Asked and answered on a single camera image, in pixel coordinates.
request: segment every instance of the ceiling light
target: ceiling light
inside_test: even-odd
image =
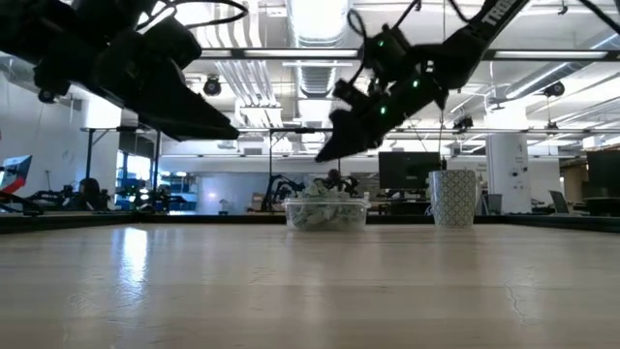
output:
[[[245,49],[246,57],[333,57],[357,58],[356,49],[289,48],[289,49]]]
[[[353,67],[352,62],[283,62],[283,67],[326,67],[326,68],[338,68],[338,67]]]
[[[600,59],[607,55],[607,51],[573,51],[573,50],[498,50],[493,58],[517,60],[558,60],[567,61],[580,59]]]
[[[246,129],[237,129],[241,133],[250,133],[250,132],[269,132],[269,129],[265,128],[246,128]]]
[[[207,48],[202,50],[201,57],[229,58],[233,53],[229,49]]]

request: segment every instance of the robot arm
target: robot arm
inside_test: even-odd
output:
[[[478,14],[442,44],[410,46],[397,27],[387,25],[365,39],[362,64],[374,72],[376,86],[365,95],[350,82],[336,82],[333,95],[351,110],[329,116],[333,134],[316,160],[377,148],[387,132],[432,102],[443,110],[450,89],[467,83],[493,40],[528,1],[486,0]]]
[[[35,65],[42,102],[74,83],[174,139],[235,140],[230,120],[185,85],[181,71],[202,54],[189,29],[168,16],[136,31],[156,2],[0,0],[0,50]]]

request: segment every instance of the plastic container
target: plastic container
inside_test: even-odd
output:
[[[287,226],[303,232],[357,231],[366,225],[370,204],[363,199],[287,199]]]

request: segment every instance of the table surface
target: table surface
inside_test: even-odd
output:
[[[4,348],[620,347],[620,237],[135,225],[0,237]]]

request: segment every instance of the cup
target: cup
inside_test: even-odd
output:
[[[435,225],[468,228],[476,214],[476,172],[433,171],[429,175],[430,202]]]

